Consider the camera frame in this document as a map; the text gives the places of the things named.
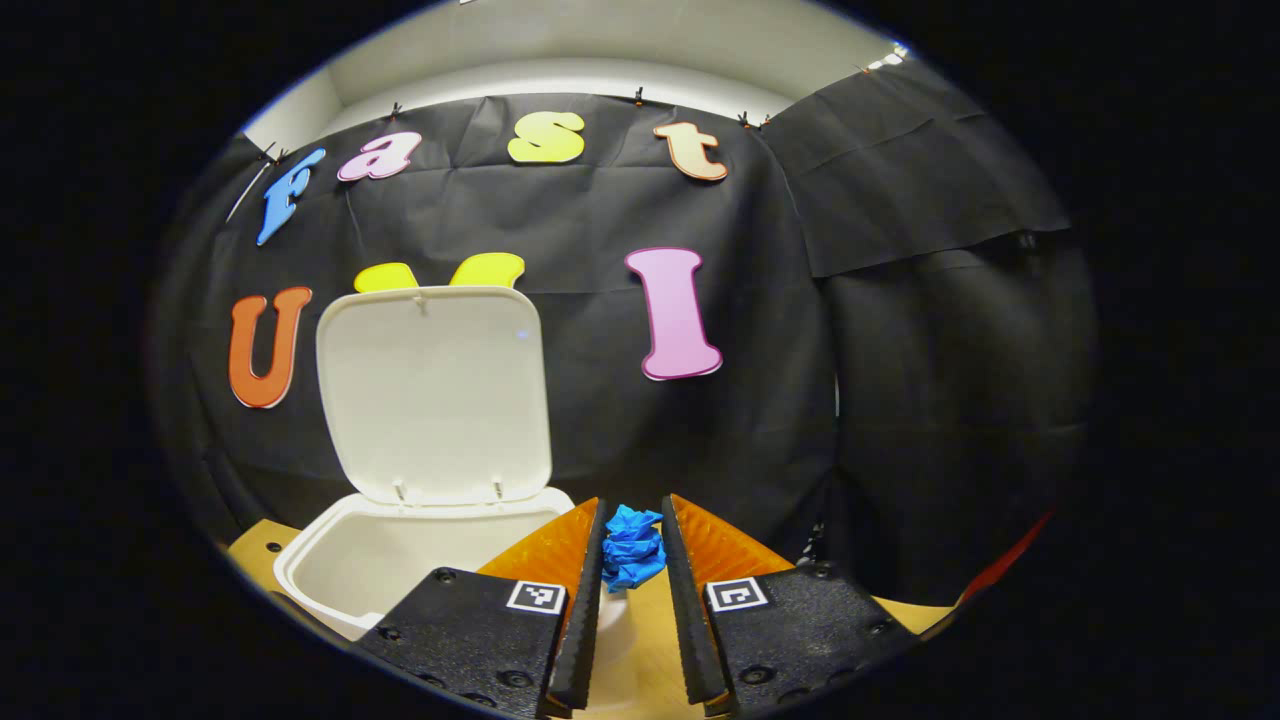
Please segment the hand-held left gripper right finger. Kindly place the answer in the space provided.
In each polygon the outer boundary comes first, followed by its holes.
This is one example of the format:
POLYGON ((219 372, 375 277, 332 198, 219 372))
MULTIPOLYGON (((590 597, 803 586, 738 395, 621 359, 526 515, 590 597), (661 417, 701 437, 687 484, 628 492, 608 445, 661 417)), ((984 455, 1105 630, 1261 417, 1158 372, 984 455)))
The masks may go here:
POLYGON ((922 642, 832 562, 787 562, 677 495, 662 516, 687 698, 708 717, 791 711, 922 642))

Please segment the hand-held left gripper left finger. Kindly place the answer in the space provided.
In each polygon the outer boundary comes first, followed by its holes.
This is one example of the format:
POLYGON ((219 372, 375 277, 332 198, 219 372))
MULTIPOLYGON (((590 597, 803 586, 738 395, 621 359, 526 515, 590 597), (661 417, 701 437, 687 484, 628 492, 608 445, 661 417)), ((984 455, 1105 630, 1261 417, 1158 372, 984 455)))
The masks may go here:
POLYGON ((477 571, 436 568, 356 650, 490 717, 586 708, 608 505, 590 498, 477 571))

